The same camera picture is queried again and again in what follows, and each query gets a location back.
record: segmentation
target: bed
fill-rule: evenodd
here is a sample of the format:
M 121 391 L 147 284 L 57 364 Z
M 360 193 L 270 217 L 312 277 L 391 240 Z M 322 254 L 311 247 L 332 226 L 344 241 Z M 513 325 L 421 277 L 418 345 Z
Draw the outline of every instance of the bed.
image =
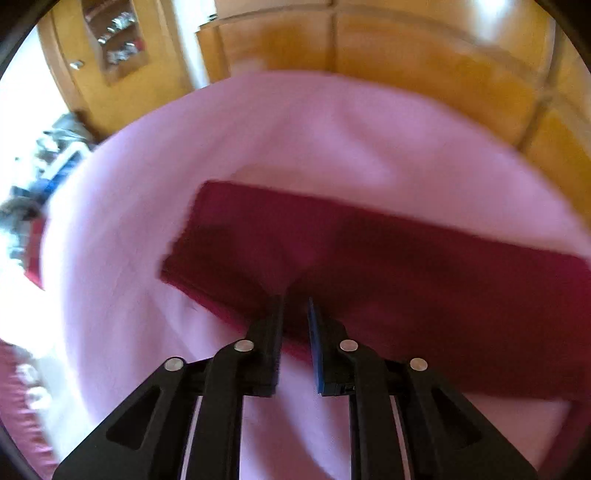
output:
M 51 200 L 42 280 L 95 423 L 166 358 L 207 358 L 243 334 L 159 280 L 210 179 L 591 258 L 591 237 L 557 189 L 442 104 L 322 73 L 233 77 L 110 137 Z M 315 395 L 310 364 L 289 356 L 281 379 L 274 398 L 245 399 L 241 478 L 349 478 L 346 399 Z M 537 468 L 563 458 L 553 449 L 570 402 L 469 398 Z

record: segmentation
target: dark red cloth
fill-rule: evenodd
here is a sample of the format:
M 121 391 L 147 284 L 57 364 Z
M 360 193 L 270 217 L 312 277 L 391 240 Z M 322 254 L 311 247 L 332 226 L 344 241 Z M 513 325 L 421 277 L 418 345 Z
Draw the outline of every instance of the dark red cloth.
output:
M 29 243 L 25 251 L 25 276 L 37 287 L 43 289 L 41 283 L 41 239 L 45 230 L 46 219 L 43 216 L 35 218 L 31 222 L 31 232 L 29 234 Z
M 425 358 L 463 391 L 588 401 L 591 275 L 579 258 L 409 218 L 206 183 L 162 279 L 228 322 L 314 297 L 385 358 Z

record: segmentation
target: wooden wall panel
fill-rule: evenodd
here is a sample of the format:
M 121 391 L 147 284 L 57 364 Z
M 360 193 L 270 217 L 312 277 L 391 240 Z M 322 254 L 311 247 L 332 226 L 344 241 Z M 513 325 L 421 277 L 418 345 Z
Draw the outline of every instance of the wooden wall panel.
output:
M 591 226 L 591 127 L 560 102 L 540 119 L 527 158 L 569 199 Z
M 260 70 L 327 70 L 329 11 L 281 11 L 222 23 L 230 75 Z
M 535 0 L 339 0 L 339 4 L 385 8 L 440 22 L 497 46 L 533 70 L 549 66 L 554 20 Z
M 566 36 L 557 75 L 558 91 L 591 122 L 591 73 Z
M 226 64 L 226 54 L 223 51 L 219 27 L 214 24 L 202 26 L 201 30 L 197 32 L 197 41 L 201 48 L 209 82 L 218 82 L 228 78 L 230 73 Z
M 268 8 L 326 6 L 330 0 L 216 0 L 218 18 L 227 18 Z
M 438 99 L 515 144 L 531 118 L 532 86 L 461 40 L 387 18 L 340 14 L 337 71 Z

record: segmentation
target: wooden cabinet door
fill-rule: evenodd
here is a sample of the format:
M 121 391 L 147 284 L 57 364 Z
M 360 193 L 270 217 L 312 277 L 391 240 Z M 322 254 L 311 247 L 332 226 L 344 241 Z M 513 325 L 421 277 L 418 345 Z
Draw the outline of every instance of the wooden cabinet door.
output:
M 81 1 L 60 0 L 48 14 L 50 21 L 46 20 L 54 29 L 57 48 L 67 66 L 61 68 L 61 79 L 55 73 L 54 77 L 58 84 L 73 82 L 78 100 L 68 102 L 65 98 L 66 102 L 81 108 L 85 121 L 101 136 L 120 130 L 192 90 L 178 44 L 171 0 L 134 0 L 134 7 L 149 61 L 111 85 L 105 80 L 91 48 Z M 51 64 L 49 48 L 44 44 L 50 68 L 56 72 L 59 68 Z M 83 66 L 79 70 L 71 69 L 69 64 L 74 61 L 82 62 Z

